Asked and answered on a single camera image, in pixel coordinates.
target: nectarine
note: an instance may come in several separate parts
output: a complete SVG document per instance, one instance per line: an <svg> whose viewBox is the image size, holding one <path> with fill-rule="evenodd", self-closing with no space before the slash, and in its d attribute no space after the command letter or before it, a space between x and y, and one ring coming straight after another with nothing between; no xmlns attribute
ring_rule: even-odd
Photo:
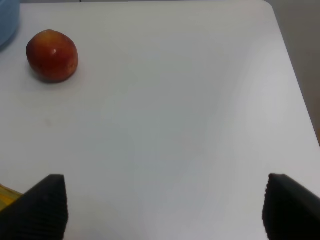
<svg viewBox="0 0 320 240"><path fill-rule="evenodd" d="M61 83L75 73L78 51L66 35L45 30L35 35L26 46L31 68L47 83Z"/></svg>

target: ribbed rubber pad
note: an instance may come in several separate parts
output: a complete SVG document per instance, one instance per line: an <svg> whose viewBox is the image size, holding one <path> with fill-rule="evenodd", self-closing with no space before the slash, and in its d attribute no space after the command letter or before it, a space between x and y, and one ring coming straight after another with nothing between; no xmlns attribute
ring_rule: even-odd
<svg viewBox="0 0 320 240"><path fill-rule="evenodd" d="M269 175L262 219L270 240L320 240L320 199L284 174Z"/></svg>
<svg viewBox="0 0 320 240"><path fill-rule="evenodd" d="M65 178L49 175L0 212L0 240L62 240L68 218Z"/></svg>

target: table surface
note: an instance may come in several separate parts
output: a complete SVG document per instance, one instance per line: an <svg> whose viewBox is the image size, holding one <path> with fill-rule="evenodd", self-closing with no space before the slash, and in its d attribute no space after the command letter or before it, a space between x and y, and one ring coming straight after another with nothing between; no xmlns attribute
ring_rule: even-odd
<svg viewBox="0 0 320 240"><path fill-rule="evenodd" d="M30 71L45 29L77 46L65 83ZM269 173L320 195L318 142L262 1L22 4L0 112L0 183L64 174L66 240L264 240Z"/></svg>

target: blue container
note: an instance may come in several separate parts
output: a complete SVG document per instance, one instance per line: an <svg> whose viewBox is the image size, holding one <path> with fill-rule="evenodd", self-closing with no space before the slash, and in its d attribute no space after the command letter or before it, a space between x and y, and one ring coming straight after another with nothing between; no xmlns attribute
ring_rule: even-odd
<svg viewBox="0 0 320 240"><path fill-rule="evenodd" d="M0 46L6 43L19 25L20 0L0 0Z"/></svg>

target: yellow object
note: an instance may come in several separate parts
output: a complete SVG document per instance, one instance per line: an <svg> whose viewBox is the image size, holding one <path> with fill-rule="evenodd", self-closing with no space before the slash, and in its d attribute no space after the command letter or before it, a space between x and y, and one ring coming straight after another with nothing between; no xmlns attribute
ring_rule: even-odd
<svg viewBox="0 0 320 240"><path fill-rule="evenodd" d="M22 196L21 193L0 184L0 211Z"/></svg>

